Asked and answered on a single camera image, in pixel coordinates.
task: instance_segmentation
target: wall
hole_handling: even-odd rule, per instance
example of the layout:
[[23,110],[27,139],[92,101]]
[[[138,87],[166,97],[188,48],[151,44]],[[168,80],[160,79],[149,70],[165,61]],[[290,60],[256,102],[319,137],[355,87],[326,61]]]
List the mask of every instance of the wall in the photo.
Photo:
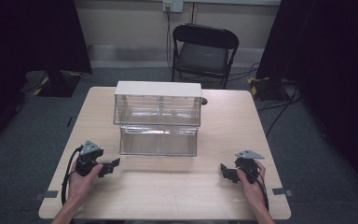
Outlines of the wall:
[[[192,21],[226,28],[239,37],[237,57],[243,54],[247,60],[259,61],[278,4],[276,0],[258,1],[262,4],[184,2],[183,13],[171,13],[171,31],[181,23]],[[87,45],[110,45],[124,50],[160,49],[160,52],[166,48],[168,18],[161,1],[77,0],[76,7]]]

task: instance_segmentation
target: wooden table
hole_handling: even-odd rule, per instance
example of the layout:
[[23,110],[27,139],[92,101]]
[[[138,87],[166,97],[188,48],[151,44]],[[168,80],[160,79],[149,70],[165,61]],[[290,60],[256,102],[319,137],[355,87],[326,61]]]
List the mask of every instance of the wooden table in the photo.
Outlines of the wooden table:
[[234,168],[235,153],[251,149],[265,156],[269,209],[274,219],[291,216],[255,104],[248,91],[202,90],[197,157],[147,157],[119,154],[120,134],[113,124],[114,87],[94,87],[80,111],[39,216],[54,218],[61,205],[61,186],[72,152],[90,140],[104,149],[98,162],[121,158],[111,175],[96,178],[76,218],[125,220],[255,219],[243,197],[241,183],[222,177],[220,163]]

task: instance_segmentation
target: forearm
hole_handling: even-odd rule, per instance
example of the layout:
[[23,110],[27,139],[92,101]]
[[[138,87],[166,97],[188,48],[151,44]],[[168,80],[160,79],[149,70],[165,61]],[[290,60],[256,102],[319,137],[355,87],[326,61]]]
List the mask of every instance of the forearm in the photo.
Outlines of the forearm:
[[272,219],[269,211],[264,204],[258,204],[252,206],[252,211],[255,213],[255,217],[259,224],[274,224],[275,221]]
[[78,200],[68,199],[51,224],[69,223],[80,205],[81,203]]

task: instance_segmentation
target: electrical outlet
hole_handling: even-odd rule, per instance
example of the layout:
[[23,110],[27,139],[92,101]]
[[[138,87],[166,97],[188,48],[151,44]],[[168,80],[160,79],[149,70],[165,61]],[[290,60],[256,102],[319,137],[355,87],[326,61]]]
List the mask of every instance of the electrical outlet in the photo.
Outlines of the electrical outlet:
[[167,11],[167,8],[170,12],[183,12],[183,1],[163,1],[162,11]]
[[170,9],[170,12],[173,12],[173,3],[172,1],[162,1],[162,11],[167,11],[167,8]]

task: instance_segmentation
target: stacked plastic bins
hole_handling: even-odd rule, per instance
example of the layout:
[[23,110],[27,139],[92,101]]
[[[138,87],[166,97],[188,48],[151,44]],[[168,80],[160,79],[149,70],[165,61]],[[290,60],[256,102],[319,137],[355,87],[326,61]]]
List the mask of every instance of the stacked plastic bins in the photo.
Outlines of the stacked plastic bins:
[[119,81],[120,154],[196,156],[201,99],[198,83]]

